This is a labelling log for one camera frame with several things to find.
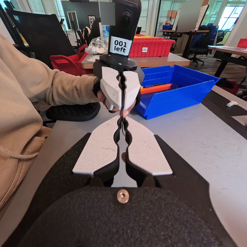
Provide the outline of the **small red bin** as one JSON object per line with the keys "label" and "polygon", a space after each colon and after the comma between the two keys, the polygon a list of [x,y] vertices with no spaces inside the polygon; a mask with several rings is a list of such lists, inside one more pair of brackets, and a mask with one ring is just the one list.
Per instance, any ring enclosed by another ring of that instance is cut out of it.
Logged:
{"label": "small red bin", "polygon": [[83,69],[81,64],[81,62],[88,55],[88,53],[85,52],[85,48],[87,47],[88,46],[86,44],[82,45],[78,49],[77,54],[68,57],[63,55],[50,56],[53,69],[58,69],[60,71],[76,76],[82,76],[84,74],[93,74],[93,69]]}

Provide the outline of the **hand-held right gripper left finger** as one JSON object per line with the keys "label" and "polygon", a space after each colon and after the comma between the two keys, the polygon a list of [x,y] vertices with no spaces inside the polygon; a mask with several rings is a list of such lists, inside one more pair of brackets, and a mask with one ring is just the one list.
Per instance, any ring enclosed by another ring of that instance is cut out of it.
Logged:
{"label": "hand-held right gripper left finger", "polygon": [[73,173],[98,176],[109,165],[119,165],[120,116],[115,116],[95,128],[85,144]]}

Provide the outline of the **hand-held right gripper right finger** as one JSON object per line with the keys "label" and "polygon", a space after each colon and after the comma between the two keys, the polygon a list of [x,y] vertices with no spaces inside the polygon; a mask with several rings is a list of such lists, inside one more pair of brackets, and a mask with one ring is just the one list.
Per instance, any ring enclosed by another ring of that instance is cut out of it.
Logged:
{"label": "hand-held right gripper right finger", "polygon": [[128,146],[129,161],[153,176],[171,175],[172,169],[154,134],[130,117],[126,117],[125,120],[128,124],[127,134],[131,136]]}

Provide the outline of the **person's left hand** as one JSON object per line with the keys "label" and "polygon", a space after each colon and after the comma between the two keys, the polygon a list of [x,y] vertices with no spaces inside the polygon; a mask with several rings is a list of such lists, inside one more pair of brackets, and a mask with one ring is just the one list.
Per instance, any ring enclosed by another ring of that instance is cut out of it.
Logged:
{"label": "person's left hand", "polygon": [[[108,107],[106,105],[106,96],[103,94],[103,92],[101,90],[97,91],[97,98],[98,98],[99,102],[103,103],[103,105],[108,109]],[[111,111],[120,112],[120,116],[126,117],[130,113],[132,108],[135,106],[135,103],[136,103],[136,99],[133,102],[133,104],[126,110],[119,110],[119,109],[113,107],[113,109]]]}

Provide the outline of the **red bag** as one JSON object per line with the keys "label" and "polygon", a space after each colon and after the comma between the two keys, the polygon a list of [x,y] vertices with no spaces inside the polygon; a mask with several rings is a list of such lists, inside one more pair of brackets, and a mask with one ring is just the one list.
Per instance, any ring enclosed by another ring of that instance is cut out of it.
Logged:
{"label": "red bag", "polygon": [[237,82],[229,81],[226,78],[221,78],[215,85],[233,95],[236,95],[239,90],[239,85]]}

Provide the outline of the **person's beige hoodie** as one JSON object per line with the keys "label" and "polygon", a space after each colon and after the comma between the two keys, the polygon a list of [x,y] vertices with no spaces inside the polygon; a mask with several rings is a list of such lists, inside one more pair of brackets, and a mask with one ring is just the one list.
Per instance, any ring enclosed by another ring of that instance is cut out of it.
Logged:
{"label": "person's beige hoodie", "polygon": [[31,100],[55,103],[58,70],[28,58],[1,35],[1,208],[27,174],[50,133]]}

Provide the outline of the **wooden table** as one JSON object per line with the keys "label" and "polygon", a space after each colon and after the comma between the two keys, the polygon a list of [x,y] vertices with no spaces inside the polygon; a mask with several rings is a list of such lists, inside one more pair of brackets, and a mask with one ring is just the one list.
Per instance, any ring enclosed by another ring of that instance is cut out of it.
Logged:
{"label": "wooden table", "polygon": [[190,60],[180,57],[176,54],[169,53],[166,57],[133,57],[133,59],[139,67],[149,68],[158,66],[189,66]]}

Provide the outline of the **person's left forearm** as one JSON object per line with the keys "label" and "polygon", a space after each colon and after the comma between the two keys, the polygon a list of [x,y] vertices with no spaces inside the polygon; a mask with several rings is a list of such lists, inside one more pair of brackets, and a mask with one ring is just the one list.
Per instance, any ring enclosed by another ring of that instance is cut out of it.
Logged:
{"label": "person's left forearm", "polygon": [[100,102],[93,92],[94,85],[99,82],[95,76],[75,76],[59,70],[52,70],[54,76],[48,104],[51,106],[88,104]]}

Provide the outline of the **black seat cushion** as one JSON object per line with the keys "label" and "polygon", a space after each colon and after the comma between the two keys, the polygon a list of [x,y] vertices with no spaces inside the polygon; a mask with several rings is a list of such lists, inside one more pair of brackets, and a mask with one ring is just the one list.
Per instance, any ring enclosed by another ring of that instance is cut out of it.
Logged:
{"label": "black seat cushion", "polygon": [[94,119],[99,110],[100,103],[58,105],[50,107],[45,115],[54,121],[85,122]]}

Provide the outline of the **blue plastic bin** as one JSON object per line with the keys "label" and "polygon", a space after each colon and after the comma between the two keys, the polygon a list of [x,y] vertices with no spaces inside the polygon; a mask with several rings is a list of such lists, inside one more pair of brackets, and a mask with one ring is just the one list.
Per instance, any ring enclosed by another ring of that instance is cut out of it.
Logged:
{"label": "blue plastic bin", "polygon": [[158,83],[175,84],[174,90],[165,90],[143,94],[136,109],[146,119],[152,119],[177,110],[181,110],[203,101],[220,78],[197,70],[174,65],[142,69],[142,86]]}

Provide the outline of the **clear bag white pieces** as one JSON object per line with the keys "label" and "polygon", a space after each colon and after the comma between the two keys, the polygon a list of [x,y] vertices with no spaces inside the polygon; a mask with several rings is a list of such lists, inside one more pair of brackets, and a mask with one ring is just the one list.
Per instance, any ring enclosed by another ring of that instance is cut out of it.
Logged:
{"label": "clear bag white pieces", "polygon": [[108,52],[108,39],[103,37],[93,38],[85,52],[92,55],[107,54]]}

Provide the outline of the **orange block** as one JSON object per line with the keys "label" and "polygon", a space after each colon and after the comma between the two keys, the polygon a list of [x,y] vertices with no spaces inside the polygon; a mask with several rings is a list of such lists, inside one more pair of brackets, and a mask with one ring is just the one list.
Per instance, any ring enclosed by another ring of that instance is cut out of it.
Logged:
{"label": "orange block", "polygon": [[170,83],[170,84],[161,85],[161,86],[154,86],[154,87],[150,87],[150,88],[143,88],[141,86],[140,93],[141,93],[141,95],[143,95],[143,94],[148,94],[148,93],[153,93],[153,92],[169,90],[171,85],[172,84]]}

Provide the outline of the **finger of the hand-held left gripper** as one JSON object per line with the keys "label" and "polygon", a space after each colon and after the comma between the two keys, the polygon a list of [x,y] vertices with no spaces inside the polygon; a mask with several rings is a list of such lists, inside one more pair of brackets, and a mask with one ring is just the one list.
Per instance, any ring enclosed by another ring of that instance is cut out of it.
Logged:
{"label": "finger of the hand-held left gripper", "polygon": [[123,110],[127,110],[136,100],[140,90],[140,82],[138,73],[134,71],[124,71],[125,90],[124,90],[124,105]]}
{"label": "finger of the hand-held left gripper", "polygon": [[100,88],[106,97],[105,103],[108,110],[113,110],[113,108],[123,110],[122,86],[119,84],[119,72],[103,66]]}

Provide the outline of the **blue office chair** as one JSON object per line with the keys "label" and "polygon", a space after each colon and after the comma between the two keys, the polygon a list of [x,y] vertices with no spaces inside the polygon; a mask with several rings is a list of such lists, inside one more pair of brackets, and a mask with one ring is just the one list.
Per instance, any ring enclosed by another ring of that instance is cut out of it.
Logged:
{"label": "blue office chair", "polygon": [[193,57],[189,58],[189,60],[193,63],[196,63],[196,67],[198,67],[198,61],[202,62],[202,65],[204,65],[204,61],[197,58],[197,55],[208,55],[208,46],[214,44],[218,28],[218,25],[201,25],[196,31],[197,33],[200,30],[208,30],[208,32],[199,33],[198,35],[195,35],[188,51],[188,55],[193,55]]}

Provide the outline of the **large red ribbed bin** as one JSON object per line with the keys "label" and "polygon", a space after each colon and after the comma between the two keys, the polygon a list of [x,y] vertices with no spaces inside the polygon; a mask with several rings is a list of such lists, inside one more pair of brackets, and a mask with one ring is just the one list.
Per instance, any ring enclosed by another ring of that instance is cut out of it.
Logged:
{"label": "large red ribbed bin", "polygon": [[134,38],[129,57],[167,57],[175,40],[163,38]]}

